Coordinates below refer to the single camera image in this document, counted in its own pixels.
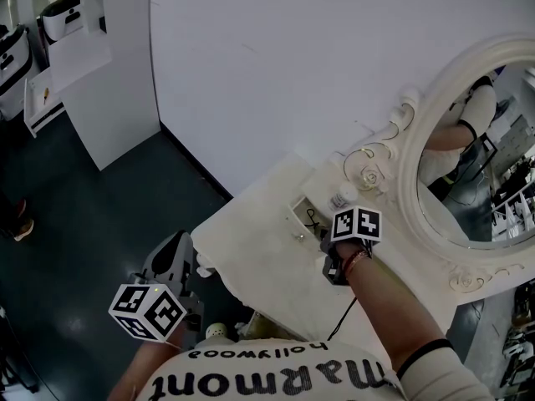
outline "dark floor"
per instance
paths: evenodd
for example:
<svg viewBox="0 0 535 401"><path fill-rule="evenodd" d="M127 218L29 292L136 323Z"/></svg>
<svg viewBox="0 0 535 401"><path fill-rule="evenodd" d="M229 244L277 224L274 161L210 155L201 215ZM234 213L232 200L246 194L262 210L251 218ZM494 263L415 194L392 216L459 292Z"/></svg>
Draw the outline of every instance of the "dark floor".
<svg viewBox="0 0 535 401"><path fill-rule="evenodd" d="M0 187L36 223L20 243L0 239L0 304L59 399L105 399L140 344L107 313L119 284L225 201L163 134L99 172L66 114L0 158ZM205 324L242 317L218 277L198 291Z"/></svg>
<svg viewBox="0 0 535 401"><path fill-rule="evenodd" d="M466 361L468 351L470 351L484 305L485 301L480 300L458 306L451 327L446 333L447 339L462 363Z"/></svg>
<svg viewBox="0 0 535 401"><path fill-rule="evenodd" d="M480 140L462 157L459 179L443 200L471 241L492 241L492 202L490 181L483 167L487 155Z"/></svg>

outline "wrist bracelet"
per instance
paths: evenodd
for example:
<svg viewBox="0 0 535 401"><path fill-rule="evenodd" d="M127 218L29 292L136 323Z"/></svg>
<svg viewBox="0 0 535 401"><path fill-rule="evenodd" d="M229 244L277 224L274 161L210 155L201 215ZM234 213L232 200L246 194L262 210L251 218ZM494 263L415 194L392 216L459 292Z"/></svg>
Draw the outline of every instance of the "wrist bracelet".
<svg viewBox="0 0 535 401"><path fill-rule="evenodd" d="M343 272L346 278L349 277L355 265L365 257L368 257L368 253L365 250L362 250L362 251L354 252L348 258L348 260L344 263L344 269L343 269Z"/></svg>

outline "shoe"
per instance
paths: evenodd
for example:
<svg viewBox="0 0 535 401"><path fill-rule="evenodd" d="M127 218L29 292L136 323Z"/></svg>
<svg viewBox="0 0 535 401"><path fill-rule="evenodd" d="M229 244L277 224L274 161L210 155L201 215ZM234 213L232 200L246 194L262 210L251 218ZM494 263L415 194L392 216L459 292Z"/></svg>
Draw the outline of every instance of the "shoe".
<svg viewBox="0 0 535 401"><path fill-rule="evenodd" d="M216 322L206 329L206 338L213 338L214 336L225 338L227 336L227 326Z"/></svg>
<svg viewBox="0 0 535 401"><path fill-rule="evenodd" d="M15 206L15 210L17 211L17 217L20 218L26 211L26 199L21 199Z"/></svg>
<svg viewBox="0 0 535 401"><path fill-rule="evenodd" d="M27 223L20 228L20 232L14 237L15 241L20 242L24 237L32 233L33 230L33 220L28 219Z"/></svg>

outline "white ornate mirror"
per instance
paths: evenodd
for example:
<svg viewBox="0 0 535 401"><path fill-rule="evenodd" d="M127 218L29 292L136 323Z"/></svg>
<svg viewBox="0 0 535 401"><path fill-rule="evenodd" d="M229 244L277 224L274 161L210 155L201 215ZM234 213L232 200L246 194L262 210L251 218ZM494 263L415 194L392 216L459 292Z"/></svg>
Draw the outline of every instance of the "white ornate mirror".
<svg viewBox="0 0 535 401"><path fill-rule="evenodd" d="M398 203L438 256L507 266L535 250L535 38L489 40L429 87L400 156Z"/></svg>

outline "hand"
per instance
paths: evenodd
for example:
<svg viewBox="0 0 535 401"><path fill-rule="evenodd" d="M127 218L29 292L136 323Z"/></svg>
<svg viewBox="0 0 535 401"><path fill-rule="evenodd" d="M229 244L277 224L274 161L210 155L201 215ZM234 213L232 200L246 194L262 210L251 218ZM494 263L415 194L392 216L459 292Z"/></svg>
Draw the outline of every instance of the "hand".
<svg viewBox="0 0 535 401"><path fill-rule="evenodd" d="M172 353L173 356L178 353L175 346L182 348L182 339L185 332L187 331L187 322L182 321L178 324L178 327L171 333L167 338L167 343L158 343L158 342L143 342L146 345L145 355L162 355Z"/></svg>
<svg viewBox="0 0 535 401"><path fill-rule="evenodd" d="M364 248L354 242L338 242L336 244L336 252L338 252L338 255L343 261L346 261L348 258L350 258L355 252L361 252Z"/></svg>

